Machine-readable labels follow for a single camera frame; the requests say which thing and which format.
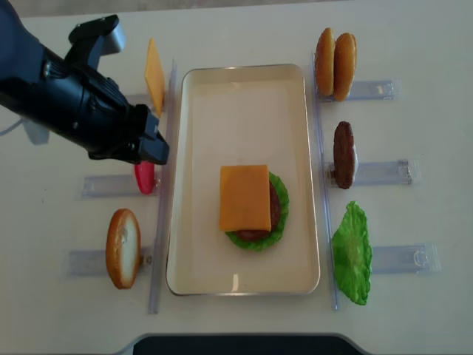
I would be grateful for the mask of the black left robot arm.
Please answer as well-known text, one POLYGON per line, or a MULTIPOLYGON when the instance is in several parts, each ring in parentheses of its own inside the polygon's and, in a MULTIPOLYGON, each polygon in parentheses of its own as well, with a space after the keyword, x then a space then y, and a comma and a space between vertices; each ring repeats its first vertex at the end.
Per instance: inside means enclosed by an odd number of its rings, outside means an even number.
POLYGON ((85 148, 93 160, 165 165, 169 145, 145 104, 130 104, 98 72, 104 55, 125 47, 116 15, 77 25, 65 58, 26 30, 9 1, 1 2, 1 105, 85 148))

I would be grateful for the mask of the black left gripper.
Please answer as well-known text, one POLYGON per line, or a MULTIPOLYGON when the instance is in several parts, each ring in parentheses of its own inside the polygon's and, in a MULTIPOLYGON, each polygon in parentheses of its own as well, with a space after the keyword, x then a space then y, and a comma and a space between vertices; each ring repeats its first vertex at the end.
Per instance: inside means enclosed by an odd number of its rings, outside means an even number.
POLYGON ((169 145, 158 131, 158 117, 146 105, 130 105, 112 79, 97 72, 85 72, 82 79, 72 137, 89 158, 166 165, 169 145))

